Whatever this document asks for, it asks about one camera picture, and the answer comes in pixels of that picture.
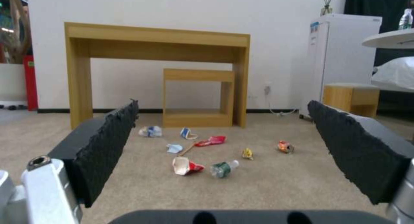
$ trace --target wooden stool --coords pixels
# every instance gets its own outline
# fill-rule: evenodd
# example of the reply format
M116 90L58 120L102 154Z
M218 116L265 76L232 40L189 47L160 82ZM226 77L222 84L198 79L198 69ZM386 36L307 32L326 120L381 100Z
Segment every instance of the wooden stool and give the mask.
M380 89L370 84L334 83L324 88L323 103L337 109L374 118Z
M167 109L166 81L219 81L220 109ZM164 69L164 127L226 127L233 125L234 72L199 69Z

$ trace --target wall outlet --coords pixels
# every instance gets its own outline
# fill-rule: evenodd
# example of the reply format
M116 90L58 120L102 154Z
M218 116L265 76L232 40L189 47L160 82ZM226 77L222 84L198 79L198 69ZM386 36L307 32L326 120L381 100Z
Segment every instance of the wall outlet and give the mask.
M267 96L268 94L270 94L270 85L265 86L265 96Z

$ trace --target wooden table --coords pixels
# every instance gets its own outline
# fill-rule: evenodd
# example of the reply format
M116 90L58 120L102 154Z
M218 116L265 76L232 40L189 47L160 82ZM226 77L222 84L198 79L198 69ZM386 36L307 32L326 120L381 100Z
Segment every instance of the wooden table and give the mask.
M65 37L72 129L93 115L90 58L232 63L233 123L245 127L249 34L65 22Z

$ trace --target reed diffuser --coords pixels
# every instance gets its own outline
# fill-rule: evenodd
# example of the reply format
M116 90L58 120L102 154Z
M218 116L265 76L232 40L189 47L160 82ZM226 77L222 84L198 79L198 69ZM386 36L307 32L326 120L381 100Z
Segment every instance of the reed diffuser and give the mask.
M321 16L332 13L332 8L329 6L332 0L323 0L325 6L321 9Z

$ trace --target white round table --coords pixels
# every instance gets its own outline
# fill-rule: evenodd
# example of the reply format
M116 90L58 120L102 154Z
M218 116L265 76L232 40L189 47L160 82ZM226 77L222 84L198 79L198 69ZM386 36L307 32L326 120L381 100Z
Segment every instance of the white round table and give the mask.
M414 28L377 34L366 38L362 45L386 49L414 49Z

